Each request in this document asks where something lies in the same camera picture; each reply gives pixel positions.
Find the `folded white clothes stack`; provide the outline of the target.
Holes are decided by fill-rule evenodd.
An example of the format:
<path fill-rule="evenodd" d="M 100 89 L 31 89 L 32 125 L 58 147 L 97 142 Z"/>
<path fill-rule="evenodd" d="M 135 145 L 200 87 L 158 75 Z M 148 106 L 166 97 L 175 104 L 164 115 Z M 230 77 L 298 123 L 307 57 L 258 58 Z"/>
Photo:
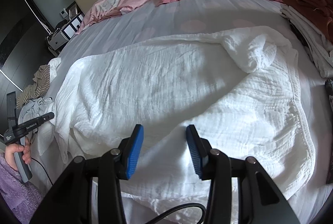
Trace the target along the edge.
<path fill-rule="evenodd" d="M 281 16 L 300 32 L 308 45 L 312 58 L 322 78 L 332 78 L 332 42 L 306 17 L 291 6 L 281 4 Z"/>

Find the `black nightstand with drawers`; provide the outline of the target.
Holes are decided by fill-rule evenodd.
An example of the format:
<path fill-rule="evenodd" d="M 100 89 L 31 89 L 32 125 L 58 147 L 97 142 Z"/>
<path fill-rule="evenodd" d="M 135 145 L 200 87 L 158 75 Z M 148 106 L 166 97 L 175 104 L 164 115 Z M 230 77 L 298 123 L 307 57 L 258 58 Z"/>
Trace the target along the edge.
<path fill-rule="evenodd" d="M 63 21 L 56 25 L 54 32 L 46 38 L 48 47 L 51 51 L 56 53 L 55 56 L 61 52 L 67 42 L 78 31 L 84 17 L 84 13 L 81 11 L 76 2 L 71 3 L 70 6 L 62 12 L 67 13 L 67 16 Z"/>

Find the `white muslin blanket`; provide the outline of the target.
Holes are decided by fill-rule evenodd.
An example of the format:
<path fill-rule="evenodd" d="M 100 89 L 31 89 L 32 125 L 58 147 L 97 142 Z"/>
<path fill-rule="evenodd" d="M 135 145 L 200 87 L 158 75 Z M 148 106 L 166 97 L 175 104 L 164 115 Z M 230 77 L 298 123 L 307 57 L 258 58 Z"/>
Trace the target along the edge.
<path fill-rule="evenodd" d="M 41 126 L 37 151 L 56 141 L 61 160 L 101 156 L 130 136 L 144 140 L 122 195 L 161 213 L 205 204 L 209 182 L 195 174 L 185 129 L 227 156 L 255 157 L 290 198 L 316 161 L 301 105 L 298 52 L 278 31 L 237 28 L 157 37 L 71 65 Z"/>

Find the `light pink pillow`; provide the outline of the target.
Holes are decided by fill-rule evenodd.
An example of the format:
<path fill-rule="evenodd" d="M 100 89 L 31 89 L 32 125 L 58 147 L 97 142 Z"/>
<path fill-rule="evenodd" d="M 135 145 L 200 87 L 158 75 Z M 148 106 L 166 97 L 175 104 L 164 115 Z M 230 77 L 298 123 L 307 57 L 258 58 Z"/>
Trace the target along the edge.
<path fill-rule="evenodd" d="M 130 13 L 148 1 L 150 0 L 98 0 L 85 14 L 76 35 L 105 19 Z"/>

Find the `light blue white garment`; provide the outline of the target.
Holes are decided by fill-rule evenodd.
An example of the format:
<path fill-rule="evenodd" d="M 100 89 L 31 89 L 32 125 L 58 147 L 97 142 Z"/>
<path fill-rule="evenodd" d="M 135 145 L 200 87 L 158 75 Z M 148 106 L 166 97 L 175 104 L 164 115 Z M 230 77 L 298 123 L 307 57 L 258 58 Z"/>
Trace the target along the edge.
<path fill-rule="evenodd" d="M 20 111 L 19 124 L 46 114 L 51 103 L 52 98 L 30 100 Z M 39 149 L 43 147 L 48 148 L 53 140 L 52 129 L 53 125 L 49 121 L 43 123 L 38 129 L 34 129 L 29 133 L 30 142 L 33 143 L 36 140 Z"/>

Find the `striped beige garment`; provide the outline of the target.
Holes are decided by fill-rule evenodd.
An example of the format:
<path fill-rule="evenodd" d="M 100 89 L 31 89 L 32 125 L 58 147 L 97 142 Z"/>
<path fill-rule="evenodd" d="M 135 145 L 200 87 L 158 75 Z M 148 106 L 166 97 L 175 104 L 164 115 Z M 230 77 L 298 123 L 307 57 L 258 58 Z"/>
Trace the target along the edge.
<path fill-rule="evenodd" d="M 41 65 L 34 73 L 33 84 L 28 85 L 16 100 L 16 107 L 22 108 L 30 100 L 43 97 L 50 88 L 50 66 Z"/>

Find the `grey dotted bed sheet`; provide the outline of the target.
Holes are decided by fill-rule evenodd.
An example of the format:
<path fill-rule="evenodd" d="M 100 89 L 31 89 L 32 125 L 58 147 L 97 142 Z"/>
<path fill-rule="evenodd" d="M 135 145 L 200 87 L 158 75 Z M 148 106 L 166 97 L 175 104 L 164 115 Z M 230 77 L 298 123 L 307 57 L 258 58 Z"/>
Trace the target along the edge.
<path fill-rule="evenodd" d="M 324 79 L 291 31 L 287 20 L 281 16 L 281 4 L 271 0 L 180 0 L 162 5 L 158 2 L 150 0 L 130 13 L 103 20 L 73 37 L 60 53 L 62 61 L 47 96 L 53 101 L 71 65 L 84 57 L 105 54 L 157 37 L 270 27 L 288 39 L 298 52 L 301 105 L 315 147 L 316 161 L 307 184 L 286 199 L 299 221 L 310 223 L 319 215 L 332 190 L 332 186 L 326 184 L 331 155 L 332 113 Z M 75 156 L 69 156 L 68 162 L 64 163 L 56 141 L 51 142 L 44 154 L 40 154 L 36 146 L 35 140 L 32 150 L 41 156 L 45 170 L 33 164 L 34 180 L 40 188 L 45 188 L 49 182 L 59 178 Z M 142 222 L 142 217 L 137 214 L 141 209 L 145 214 L 154 212 L 130 198 L 124 199 L 126 218 L 130 223 Z"/>

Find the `purple fleece left sleeve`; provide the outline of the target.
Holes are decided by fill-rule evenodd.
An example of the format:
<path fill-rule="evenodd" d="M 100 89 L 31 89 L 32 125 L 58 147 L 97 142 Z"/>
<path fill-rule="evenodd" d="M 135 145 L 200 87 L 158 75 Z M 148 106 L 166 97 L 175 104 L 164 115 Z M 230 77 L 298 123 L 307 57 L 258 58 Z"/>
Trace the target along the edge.
<path fill-rule="evenodd" d="M 31 183 L 23 183 L 19 172 L 12 169 L 1 153 L 1 195 L 21 223 L 29 223 L 44 196 Z"/>

